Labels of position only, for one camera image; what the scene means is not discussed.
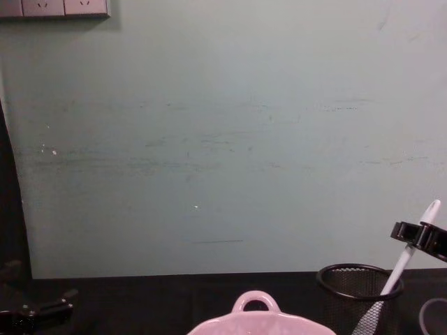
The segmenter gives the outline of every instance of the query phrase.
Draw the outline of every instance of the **power socket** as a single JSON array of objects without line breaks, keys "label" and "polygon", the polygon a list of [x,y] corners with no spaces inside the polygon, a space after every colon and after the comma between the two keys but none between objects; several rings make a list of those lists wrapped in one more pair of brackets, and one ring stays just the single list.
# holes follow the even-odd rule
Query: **power socket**
[{"label": "power socket", "polygon": [[0,0],[0,17],[21,16],[23,16],[21,0]]},{"label": "power socket", "polygon": [[64,0],[22,0],[25,17],[64,16]]},{"label": "power socket", "polygon": [[67,16],[110,16],[107,0],[64,0]]}]

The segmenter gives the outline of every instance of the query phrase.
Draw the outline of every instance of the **desk surface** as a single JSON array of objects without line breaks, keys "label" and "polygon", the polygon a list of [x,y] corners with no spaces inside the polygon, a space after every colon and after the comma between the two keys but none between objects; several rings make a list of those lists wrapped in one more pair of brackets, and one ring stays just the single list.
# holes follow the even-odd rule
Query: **desk surface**
[{"label": "desk surface", "polygon": [[[402,334],[421,335],[419,309],[433,297],[447,298],[447,269],[406,271],[404,282]],[[80,291],[72,324],[45,335],[186,335],[200,322],[229,313],[247,290],[264,290],[283,312],[313,320],[322,303],[314,272],[37,280],[29,296],[47,301],[70,288]]]}]

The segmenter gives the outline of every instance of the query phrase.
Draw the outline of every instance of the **pink bowl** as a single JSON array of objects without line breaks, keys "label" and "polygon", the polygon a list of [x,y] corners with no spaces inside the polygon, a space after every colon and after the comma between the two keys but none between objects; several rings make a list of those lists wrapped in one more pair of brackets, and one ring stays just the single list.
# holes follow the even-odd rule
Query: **pink bowl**
[{"label": "pink bowl", "polygon": [[[257,300],[268,311],[244,312],[245,306]],[[189,335],[335,335],[311,320],[282,313],[276,301],[265,292],[250,291],[236,301],[233,311],[198,325]]]}]

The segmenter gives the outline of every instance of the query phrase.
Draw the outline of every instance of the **mesh pencil holder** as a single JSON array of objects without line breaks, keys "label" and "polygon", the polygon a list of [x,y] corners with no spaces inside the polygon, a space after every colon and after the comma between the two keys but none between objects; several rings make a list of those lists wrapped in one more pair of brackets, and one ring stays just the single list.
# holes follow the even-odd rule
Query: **mesh pencil holder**
[{"label": "mesh pencil holder", "polygon": [[337,335],[398,335],[396,298],[402,293],[402,280],[390,294],[380,295],[390,274],[362,264],[338,264],[317,273],[324,291],[319,322]]}]

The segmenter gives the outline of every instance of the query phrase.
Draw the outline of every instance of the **light blue wall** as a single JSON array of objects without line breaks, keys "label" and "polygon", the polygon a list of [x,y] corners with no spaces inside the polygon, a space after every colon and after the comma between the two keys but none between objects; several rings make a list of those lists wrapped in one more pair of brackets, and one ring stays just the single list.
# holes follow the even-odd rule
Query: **light blue wall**
[{"label": "light blue wall", "polygon": [[36,278],[391,268],[447,201],[447,0],[112,5],[0,25]]}]

